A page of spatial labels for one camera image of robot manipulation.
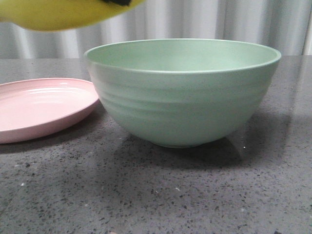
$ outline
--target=curtain fold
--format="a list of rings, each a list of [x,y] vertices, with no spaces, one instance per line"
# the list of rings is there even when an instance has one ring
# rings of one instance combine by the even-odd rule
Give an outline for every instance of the curtain fold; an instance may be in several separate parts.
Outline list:
[[[312,55],[312,0],[146,0],[98,24],[34,32],[0,23],[0,59],[80,58],[102,44],[162,38],[229,39]]]

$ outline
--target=countertop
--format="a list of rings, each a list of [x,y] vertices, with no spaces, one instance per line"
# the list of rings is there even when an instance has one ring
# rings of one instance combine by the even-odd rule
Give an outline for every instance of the countertop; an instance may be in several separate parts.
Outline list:
[[[0,145],[0,233],[312,234],[311,74],[312,57],[283,57],[252,118],[194,148],[132,136],[101,104]],[[90,79],[79,59],[0,59],[0,83],[45,77]]]

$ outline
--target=ridged bowl exterior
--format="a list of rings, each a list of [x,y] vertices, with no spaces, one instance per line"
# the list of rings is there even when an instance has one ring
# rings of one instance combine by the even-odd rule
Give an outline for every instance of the ridged bowl exterior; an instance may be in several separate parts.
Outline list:
[[[166,147],[190,147],[236,130],[255,112],[278,61],[248,69],[155,73],[88,61],[107,112],[135,136]]]

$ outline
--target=bowl rim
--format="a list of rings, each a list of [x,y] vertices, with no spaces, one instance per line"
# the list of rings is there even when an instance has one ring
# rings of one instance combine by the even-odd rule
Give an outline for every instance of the bowl rim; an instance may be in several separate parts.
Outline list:
[[[126,43],[140,43],[140,42],[145,42],[145,41],[164,41],[164,40],[205,40],[205,41],[224,41],[224,42],[232,42],[232,43],[238,43],[238,44],[246,44],[246,45],[252,45],[252,46],[257,46],[257,47],[262,47],[265,48],[267,50],[270,50],[272,52],[274,52],[276,54],[275,58],[267,61],[267,62],[263,62],[263,63],[259,63],[259,64],[255,64],[255,65],[249,65],[249,66],[242,66],[242,67],[238,67],[238,68],[231,68],[231,69],[219,69],[219,70],[191,70],[191,71],[166,71],[166,70],[148,70],[148,69],[135,69],[135,68],[126,68],[126,67],[121,67],[121,66],[114,66],[114,65],[108,65],[105,63],[100,63],[100,62],[96,62],[91,60],[90,58],[88,58],[88,54],[91,53],[94,50],[97,50],[99,48],[102,47],[107,47],[107,46],[112,46],[112,45],[117,45],[117,44],[126,44]],[[105,44],[105,45],[100,45],[100,46],[96,46],[93,47],[89,50],[87,50],[84,54],[83,57],[85,59],[85,61],[87,62],[91,62],[93,64],[97,64],[103,67],[107,67],[113,70],[122,70],[122,71],[128,71],[128,72],[138,72],[138,73],[154,73],[154,74],[213,74],[213,73],[227,73],[227,72],[238,72],[238,71],[243,71],[243,70],[250,70],[253,68],[260,68],[263,66],[267,66],[276,62],[279,62],[279,60],[282,57],[281,52],[279,52],[278,50],[266,46],[266,45],[261,45],[261,44],[257,44],[257,43],[251,43],[251,42],[244,42],[244,41],[239,41],[239,40],[225,40],[225,39],[196,39],[196,38],[179,38],[179,39],[143,39],[143,40],[130,40],[130,41],[123,41],[123,42],[115,42],[115,43],[109,43],[109,44]]]

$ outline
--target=bowl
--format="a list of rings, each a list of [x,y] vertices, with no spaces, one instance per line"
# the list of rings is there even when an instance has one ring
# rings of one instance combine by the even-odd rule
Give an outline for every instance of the bowl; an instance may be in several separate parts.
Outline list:
[[[253,43],[154,39],[84,54],[108,114],[131,134],[185,148],[225,137],[255,112],[281,58]]]

